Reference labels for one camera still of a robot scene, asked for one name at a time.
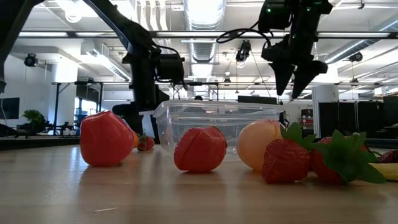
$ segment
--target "wire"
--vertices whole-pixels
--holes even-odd
[[[261,75],[261,71],[260,71],[260,68],[259,68],[259,66],[258,66],[258,64],[257,64],[256,57],[254,56],[252,50],[250,50],[250,52],[251,52],[251,55],[253,55],[254,63],[256,64],[257,71],[259,72],[259,75],[260,75],[260,77],[261,77],[261,80],[262,80],[262,82],[263,82],[263,84],[264,84],[264,86],[265,86],[265,88],[266,88],[266,90],[267,90],[267,92],[268,92],[269,97],[271,97],[271,94],[269,93],[269,90],[268,90],[267,85],[266,85],[266,83],[265,83],[265,81],[264,81],[264,78],[263,78],[262,75]]]
[[[4,117],[4,123],[6,124],[6,126],[8,126],[8,124],[7,124],[7,118],[6,118],[6,113],[4,112],[4,108],[2,107],[2,101],[3,101],[3,99],[4,99],[4,98],[1,98],[1,105],[0,105],[0,107],[1,107],[2,115],[3,115],[3,117]]]
[[[180,92],[179,92],[179,90],[176,90],[176,89],[175,89],[175,85],[173,85],[173,84],[172,84],[172,88],[173,88],[173,90],[174,90],[174,91],[176,91],[176,92],[177,92],[178,99],[179,99],[179,100],[181,100],[181,97],[180,97]]]
[[[262,32],[259,32],[258,30],[253,29],[255,26],[258,25],[258,23],[259,23],[259,21],[257,21],[255,24],[253,24],[253,25],[252,25],[251,27],[249,27],[249,28],[238,28],[238,29],[229,30],[229,31],[225,32],[224,34],[221,34],[219,37],[217,37],[216,42],[219,43],[219,44],[227,43],[227,42],[229,42],[229,41],[231,41],[231,40],[234,40],[234,39],[236,39],[236,38],[242,36],[243,34],[245,34],[245,33],[247,33],[247,32],[255,32],[255,33],[257,33],[257,34],[260,34],[260,35],[266,40],[266,43],[264,43],[264,45],[262,46],[262,48],[265,48],[266,44],[267,44],[268,46],[271,46],[270,38],[271,38],[271,37],[274,37],[274,34],[270,31],[269,33],[270,33],[271,37],[267,37],[267,36],[266,36],[265,34],[263,34]],[[238,34],[238,35],[233,35],[233,37],[230,37],[230,38],[228,38],[228,39],[226,39],[226,40],[220,40],[221,38],[224,38],[224,37],[227,36],[227,35],[235,34],[235,33],[238,33],[238,32],[241,32],[241,33]]]
[[[243,34],[245,34],[245,33],[248,31],[248,29],[253,29],[255,26],[258,25],[258,23],[259,23],[259,21],[257,21],[256,23],[254,23],[254,24],[253,24],[251,27],[249,27],[249,28],[239,28],[239,29],[234,29],[234,30],[227,31],[227,32],[225,32],[224,34],[221,34],[221,35],[216,39],[216,42],[219,43],[219,44],[223,44],[223,43],[227,43],[227,42],[229,42],[229,41],[231,41],[231,40],[234,40],[234,39],[236,39],[236,38],[242,36]],[[236,35],[236,36],[234,36],[234,37],[230,37],[230,38],[228,38],[228,39],[226,39],[226,40],[220,41],[220,38],[226,36],[227,34],[230,34],[230,33],[233,33],[233,32],[237,32],[236,30],[243,30],[243,31],[242,31],[242,33],[240,33],[240,34],[238,34],[238,35]]]

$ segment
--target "wooden table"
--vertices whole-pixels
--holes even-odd
[[[0,152],[0,223],[397,223],[398,183],[267,185],[242,162],[209,174],[160,148],[88,167],[79,147]]]

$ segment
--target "green leaves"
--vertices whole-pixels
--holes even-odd
[[[369,183],[383,184],[386,182],[384,176],[369,164],[363,164],[361,166],[361,176],[363,180]]]
[[[303,146],[308,151],[313,150],[313,141],[316,138],[316,134],[303,138],[302,130],[300,125],[296,122],[292,123],[287,130],[282,129],[281,134],[283,139],[290,139]]]
[[[330,144],[315,143],[313,147],[323,156],[323,162],[329,169],[337,172],[346,184],[361,176],[370,183],[382,184],[383,175],[369,163],[377,162],[377,157],[361,150],[366,133],[354,133],[344,137],[339,131],[332,135]]]
[[[295,142],[300,142],[303,138],[303,134],[300,125],[296,122],[292,123],[286,131],[282,131],[282,137],[284,139],[290,139]]]

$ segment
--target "clear plastic container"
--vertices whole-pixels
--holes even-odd
[[[262,119],[279,120],[280,105],[237,103],[225,101],[169,100],[154,111],[160,145],[169,153],[184,133],[195,127],[216,126],[227,140],[224,161],[238,160],[236,141],[248,124]]]

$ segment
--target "banana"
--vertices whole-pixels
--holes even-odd
[[[398,181],[398,163],[391,163],[391,164],[370,163],[370,165],[376,168],[387,180]]]

